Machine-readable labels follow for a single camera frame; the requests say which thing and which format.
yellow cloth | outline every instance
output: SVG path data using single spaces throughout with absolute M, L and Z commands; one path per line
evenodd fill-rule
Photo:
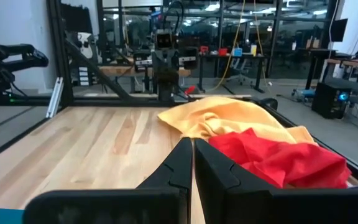
M 166 110 L 158 117 L 182 132 L 182 137 L 208 139 L 252 128 L 260 138 L 290 144 L 313 138 L 304 126 L 284 128 L 272 115 L 254 103 L 210 96 Z

cloth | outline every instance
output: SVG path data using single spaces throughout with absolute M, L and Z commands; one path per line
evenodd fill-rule
M 21 224 L 24 210 L 0 208 L 0 224 Z
M 261 138 L 290 144 L 315 144 L 305 127 L 284 128 L 256 104 L 226 97 L 203 98 L 166 110 L 158 117 L 181 131 L 182 137 L 208 139 L 252 128 Z
M 209 139 L 249 172 L 276 187 L 347 188 L 351 174 L 345 158 L 308 143 L 289 144 L 257 137 L 253 129 Z

gray floor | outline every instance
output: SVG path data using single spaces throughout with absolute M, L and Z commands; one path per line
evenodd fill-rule
M 127 80 L 123 79 L 120 80 L 120 82 L 125 89 L 129 90 Z M 196 82 L 197 79 L 189 79 L 186 81 L 186 84 L 189 85 Z M 235 80 L 228 83 L 225 82 L 224 84 L 235 94 L 251 94 L 259 98 L 271 97 L 276 94 L 283 94 L 289 97 L 292 89 L 296 87 L 302 88 L 305 84 L 304 80 L 271 80 L 273 86 L 269 88 L 270 91 L 261 94 L 250 88 L 250 82 L 252 82 L 252 80 L 247 80 L 246 84 L 242 86 Z M 210 89 L 214 86 L 216 81 L 210 78 L 206 79 L 204 83 L 204 88 Z M 76 95 L 99 92 L 101 92 L 100 86 L 75 88 Z M 219 87 L 217 90 L 210 91 L 209 93 L 229 94 L 223 87 Z M 358 128 L 352 124 L 358 124 L 358 119 L 349 115 L 343 120 L 328 120 L 312 112 L 310 107 L 302 103 L 296 103 L 284 98 L 277 98 L 277 100 L 279 101 L 278 111 L 281 114 L 296 124 L 306 126 L 309 132 L 322 140 L 322 142 L 325 142 L 335 150 L 358 162 Z M 28 107 L 0 107 L 0 122 L 28 109 Z M 45 112 L 46 108 L 32 108 L 28 112 L 0 126 L 0 146 L 43 119 Z

red object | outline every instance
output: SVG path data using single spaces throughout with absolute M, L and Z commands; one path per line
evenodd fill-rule
M 220 56 L 226 56 L 227 55 L 227 48 L 219 49 L 218 55 Z
M 308 143 L 289 144 L 262 139 L 254 130 L 209 139 L 249 172 L 276 187 L 347 188 L 351 172 L 345 158 Z
M 196 89 L 196 86 L 192 85 L 192 86 L 190 86 L 189 88 L 187 88 L 187 89 L 185 90 L 185 94 L 186 94 L 186 95 L 189 95 L 189 94 L 191 94 L 195 89 Z
M 208 46 L 201 46 L 200 47 L 200 52 L 201 53 L 208 53 L 208 50 L 209 50 Z

wooden table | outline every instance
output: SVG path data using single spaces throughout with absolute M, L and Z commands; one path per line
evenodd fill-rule
M 99 69 L 107 76 L 119 77 L 123 73 L 126 73 L 125 77 L 143 77 L 144 72 L 136 72 L 135 68 L 131 66 L 100 66 Z M 148 76 L 152 77 L 153 68 L 147 69 Z M 179 68 L 178 74 L 180 77 L 188 77 L 191 74 L 191 70 Z
M 66 108 L 0 154 L 0 208 L 57 189 L 133 189 L 180 140 L 166 108 Z M 205 223 L 193 172 L 191 221 Z
M 346 66 L 358 67 L 358 60 L 338 60 L 338 59 L 327 59 L 327 63 L 343 64 Z

